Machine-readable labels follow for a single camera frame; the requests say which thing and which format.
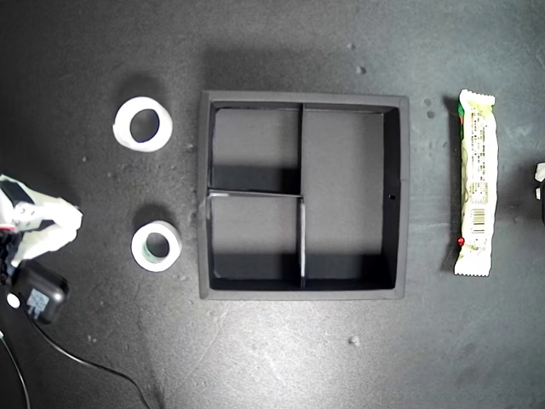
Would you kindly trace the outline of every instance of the plastic wrapper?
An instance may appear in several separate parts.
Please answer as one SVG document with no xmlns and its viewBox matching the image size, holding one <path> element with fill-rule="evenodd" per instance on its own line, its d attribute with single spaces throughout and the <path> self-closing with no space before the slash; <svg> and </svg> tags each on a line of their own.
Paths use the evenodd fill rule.
<svg viewBox="0 0 545 409">
<path fill-rule="evenodd" d="M 462 248 L 454 273 L 486 277 L 491 270 L 497 202 L 497 138 L 492 107 L 496 98 L 463 90 Z"/>
<path fill-rule="evenodd" d="M 82 216 L 77 207 L 64 199 L 36 192 L 0 174 L 0 230 L 22 235 L 11 261 L 14 267 L 73 241 Z"/>
</svg>

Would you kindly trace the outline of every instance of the tape roll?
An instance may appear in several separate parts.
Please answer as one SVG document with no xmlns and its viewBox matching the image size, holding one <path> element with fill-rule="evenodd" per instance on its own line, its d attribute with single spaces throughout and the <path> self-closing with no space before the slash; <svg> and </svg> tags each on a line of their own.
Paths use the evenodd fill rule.
<svg viewBox="0 0 545 409">
<path fill-rule="evenodd" d="M 152 233 L 161 234 L 169 243 L 169 254 L 165 257 L 154 256 L 147 247 L 147 238 Z M 158 273 L 174 264 L 181 253 L 181 238 L 178 231 L 167 222 L 157 221 L 138 229 L 131 244 L 133 257 L 141 267 Z"/>
<path fill-rule="evenodd" d="M 130 133 L 130 123 L 138 112 L 146 109 L 153 110 L 159 118 L 157 133 L 148 141 L 138 142 Z M 161 104 L 146 96 L 137 96 L 125 102 L 113 121 L 113 135 L 118 142 L 139 152 L 155 152 L 164 147 L 172 136 L 172 117 Z"/>
</svg>

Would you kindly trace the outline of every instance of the black surface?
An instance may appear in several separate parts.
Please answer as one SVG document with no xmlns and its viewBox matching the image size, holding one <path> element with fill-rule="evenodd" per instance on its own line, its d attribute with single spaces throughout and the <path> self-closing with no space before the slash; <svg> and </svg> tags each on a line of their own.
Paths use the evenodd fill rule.
<svg viewBox="0 0 545 409">
<path fill-rule="evenodd" d="M 269 280 L 274 289 L 295 282 L 298 288 L 297 199 L 214 198 L 210 205 L 212 288 L 225 286 L 218 280 L 234 281 L 227 286 L 233 290 L 239 280 Z"/>
<path fill-rule="evenodd" d="M 298 110 L 220 109 L 214 115 L 213 188 L 301 194 Z"/>
<path fill-rule="evenodd" d="M 394 287 L 395 267 L 392 283 L 382 260 L 384 173 L 395 172 L 384 169 L 384 156 L 390 152 L 384 151 L 383 128 L 382 114 L 316 110 L 304 115 L 308 279 L 361 281 L 351 283 L 357 290 L 366 287 L 369 276 L 383 274 L 387 279 L 372 280 L 386 281 L 376 288 Z M 394 150 L 400 150 L 399 143 L 391 147 Z M 401 175 L 395 173 L 399 185 Z M 391 230 L 397 250 L 399 225 Z M 393 265 L 397 266 L 397 251 Z"/>
<path fill-rule="evenodd" d="M 533 180 L 545 157 L 543 1 L 4 2 L 0 11 L 0 168 L 84 213 L 77 241 L 43 258 L 72 288 L 47 328 L 66 348 L 130 373 L 157 407 L 545 404 L 545 229 Z M 487 279 L 452 274 L 462 88 L 497 97 Z M 201 89 L 410 97 L 403 300 L 198 300 Z M 113 138 L 115 112 L 134 94 L 175 119 L 157 153 Z M 129 253 L 149 218 L 173 222 L 184 240 L 164 274 L 142 271 Z M 34 407 L 140 407 L 129 385 L 62 358 L 0 305 Z M 2 350 L 0 362 L 1 406 L 21 407 Z"/>
</svg>

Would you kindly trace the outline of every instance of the candy bar wrapper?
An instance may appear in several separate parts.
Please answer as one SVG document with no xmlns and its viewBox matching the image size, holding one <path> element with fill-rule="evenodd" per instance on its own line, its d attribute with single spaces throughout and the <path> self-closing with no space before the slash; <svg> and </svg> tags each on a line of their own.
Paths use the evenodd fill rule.
<svg viewBox="0 0 545 409">
<path fill-rule="evenodd" d="M 495 102 L 494 96 L 467 89 L 460 94 L 463 244 L 454 274 L 487 277 L 491 270 L 497 202 Z"/>
</svg>

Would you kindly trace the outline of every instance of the white object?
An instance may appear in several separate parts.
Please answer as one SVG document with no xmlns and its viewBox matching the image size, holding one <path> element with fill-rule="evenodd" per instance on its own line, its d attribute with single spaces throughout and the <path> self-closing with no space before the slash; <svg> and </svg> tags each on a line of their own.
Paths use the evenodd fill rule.
<svg viewBox="0 0 545 409">
<path fill-rule="evenodd" d="M 492 95 L 463 90 L 462 237 L 454 274 L 487 277 L 497 202 L 497 138 Z"/>
<path fill-rule="evenodd" d="M 14 203 L 0 188 L 0 227 L 24 233 L 11 261 L 14 267 L 23 260 L 57 251 L 76 238 L 83 215 L 74 205 L 62 198 L 36 192 L 6 175 L 0 175 L 1 181 L 16 184 L 26 194 L 26 199 L 32 201 L 18 200 Z M 40 229 L 43 222 L 49 222 L 50 226 Z"/>
<path fill-rule="evenodd" d="M 157 133 L 145 142 L 138 142 L 130 133 L 130 123 L 138 112 L 146 109 L 153 110 L 159 118 Z M 125 102 L 120 108 L 113 121 L 113 134 L 118 142 L 139 152 L 155 152 L 164 147 L 172 136 L 172 118 L 169 112 L 157 101 L 146 96 L 137 96 Z"/>
<path fill-rule="evenodd" d="M 536 180 L 540 183 L 545 180 L 545 164 L 537 164 L 536 168 Z M 540 188 L 536 189 L 536 199 L 541 200 L 542 191 Z"/>
<path fill-rule="evenodd" d="M 6 300 L 11 308 L 17 309 L 20 307 L 20 299 L 14 293 L 10 292 L 6 297 Z"/>
<path fill-rule="evenodd" d="M 147 238 L 152 233 L 161 234 L 169 243 L 169 254 L 165 257 L 154 256 L 147 247 Z M 181 253 L 181 238 L 178 231 L 167 222 L 157 221 L 140 228 L 131 244 L 133 257 L 141 267 L 155 273 L 164 271 L 174 264 Z"/>
</svg>

